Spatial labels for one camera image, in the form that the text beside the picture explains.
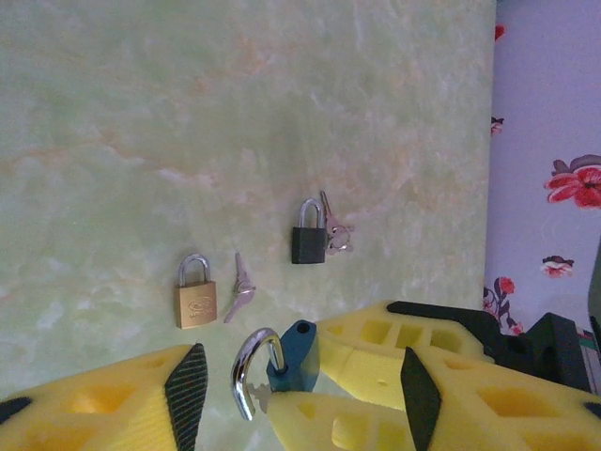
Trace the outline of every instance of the key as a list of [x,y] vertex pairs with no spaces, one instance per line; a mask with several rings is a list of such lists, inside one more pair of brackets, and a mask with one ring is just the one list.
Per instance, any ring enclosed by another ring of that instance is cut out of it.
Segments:
[[353,225],[342,225],[331,213],[330,203],[325,191],[320,192],[321,203],[326,211],[326,229],[330,237],[327,254],[333,256],[338,252],[353,251],[353,245],[350,243],[350,232],[355,230]]
[[259,408],[262,413],[267,413],[267,405],[270,402],[271,389],[266,383],[261,383],[258,388],[254,387],[251,382],[248,384],[248,393],[251,394],[254,399],[259,401]]
[[234,294],[236,295],[236,299],[234,300],[234,305],[232,305],[232,308],[223,320],[225,323],[231,321],[234,315],[236,315],[236,312],[238,312],[242,306],[250,303],[253,300],[254,292],[256,291],[256,287],[248,278],[246,270],[244,269],[242,257],[240,256],[239,252],[236,252],[236,271],[238,274],[236,285],[234,286]]

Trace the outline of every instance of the pink flower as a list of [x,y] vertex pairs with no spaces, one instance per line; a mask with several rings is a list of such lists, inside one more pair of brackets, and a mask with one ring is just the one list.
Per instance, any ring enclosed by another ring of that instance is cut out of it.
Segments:
[[495,40],[499,40],[505,34],[505,25],[495,25]]
[[497,315],[497,312],[495,311],[495,303],[494,302],[487,301],[486,299],[484,299],[484,301],[482,303],[482,309],[485,312],[492,315],[493,317],[495,317],[496,320],[499,320],[499,316]]
[[505,294],[514,294],[516,291],[516,285],[509,277],[499,277],[499,287]]
[[584,165],[573,172],[556,173],[545,184],[551,190],[548,202],[563,202],[574,197],[581,209],[601,208],[601,164]]
[[541,271],[552,279],[559,279],[564,275],[567,275],[568,277],[572,276],[573,266],[574,260],[566,260],[560,256],[551,256],[543,258]]
[[515,326],[511,327],[511,332],[514,335],[520,335],[520,334],[522,334],[524,332],[524,326],[522,326],[522,323],[519,322]]

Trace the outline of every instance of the green marble surface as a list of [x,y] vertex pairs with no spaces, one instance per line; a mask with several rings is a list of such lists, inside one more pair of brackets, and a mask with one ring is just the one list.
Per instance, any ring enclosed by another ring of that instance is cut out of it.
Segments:
[[[197,449],[280,449],[230,396],[250,332],[383,299],[478,308],[494,20],[492,0],[0,3],[0,397],[200,341]],[[291,265],[320,189],[355,252]],[[258,290],[225,325],[237,250]],[[180,331],[191,251],[220,318]]]

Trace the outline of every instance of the silver shackle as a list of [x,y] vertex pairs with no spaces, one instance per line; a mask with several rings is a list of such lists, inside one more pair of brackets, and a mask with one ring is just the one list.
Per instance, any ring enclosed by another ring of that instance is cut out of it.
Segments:
[[306,226],[305,219],[306,219],[307,210],[309,210],[309,207],[315,207],[315,209],[316,209],[316,213],[317,213],[316,228],[326,228],[326,214],[323,210],[323,206],[321,205],[321,202],[319,202],[317,199],[313,199],[313,198],[309,198],[309,199],[305,200],[302,203],[302,205],[300,206],[299,227],[305,228],[305,226]]
[[177,270],[177,278],[179,279],[178,281],[180,287],[186,286],[186,268],[188,268],[188,265],[190,265],[190,263],[192,263],[193,261],[200,261],[200,263],[203,265],[205,281],[210,281],[210,266],[208,264],[207,258],[201,256],[200,254],[191,254],[185,257],[183,260],[181,260],[181,263],[179,263],[179,269]]
[[232,395],[234,395],[242,418],[248,421],[253,419],[255,410],[253,399],[246,386],[246,376],[255,353],[265,344],[269,346],[270,361],[276,371],[285,371],[284,352],[280,337],[269,327],[259,329],[246,339],[232,366]]

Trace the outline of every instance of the red flower pattern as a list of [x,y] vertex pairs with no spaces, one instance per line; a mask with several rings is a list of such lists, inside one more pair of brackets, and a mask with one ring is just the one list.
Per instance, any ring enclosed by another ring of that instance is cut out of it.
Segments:
[[522,323],[519,322],[515,326],[511,327],[511,332],[512,332],[512,334],[515,334],[515,335],[523,334],[524,333],[524,326],[522,326]]
[[601,157],[584,155],[576,158],[568,167],[562,160],[553,163],[552,179],[545,183],[550,190],[550,203],[574,198],[581,209],[601,208]]
[[514,281],[511,280],[509,277],[500,277],[499,285],[501,286],[501,291],[503,293],[514,294],[514,292],[516,291],[516,285],[514,284]]
[[574,260],[566,260],[562,256],[551,256],[543,258],[541,271],[552,279],[559,279],[567,275],[572,276]]
[[495,40],[499,40],[505,34],[505,25],[495,25]]
[[516,291],[514,281],[509,277],[497,277],[492,288],[485,287],[482,308],[499,323],[501,327],[506,324],[510,334],[521,334],[524,330],[521,322],[516,322],[510,313],[511,305],[507,295]]

